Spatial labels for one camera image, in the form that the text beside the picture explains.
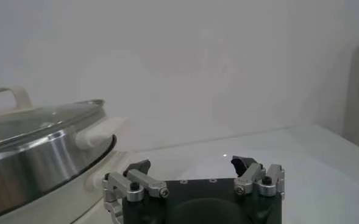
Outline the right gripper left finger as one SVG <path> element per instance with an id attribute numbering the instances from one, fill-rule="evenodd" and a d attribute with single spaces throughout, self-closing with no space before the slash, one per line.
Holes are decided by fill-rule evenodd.
<path id="1" fill-rule="evenodd" d="M 125 198 L 129 202 L 142 201 L 147 196 L 166 199 L 169 195 L 165 181 L 153 179 L 148 175 L 151 162 L 148 159 L 128 165 L 122 173 L 105 174 L 102 179 L 103 198 L 113 203 Z"/>

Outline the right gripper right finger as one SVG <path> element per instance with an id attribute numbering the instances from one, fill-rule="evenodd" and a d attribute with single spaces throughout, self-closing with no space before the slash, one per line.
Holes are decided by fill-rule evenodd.
<path id="1" fill-rule="evenodd" d="M 231 163 L 238 175 L 233 181 L 236 195 L 244 196 L 254 190 L 264 197 L 285 196 L 285 170 L 271 164 L 268 170 L 253 158 L 232 156 Z"/>

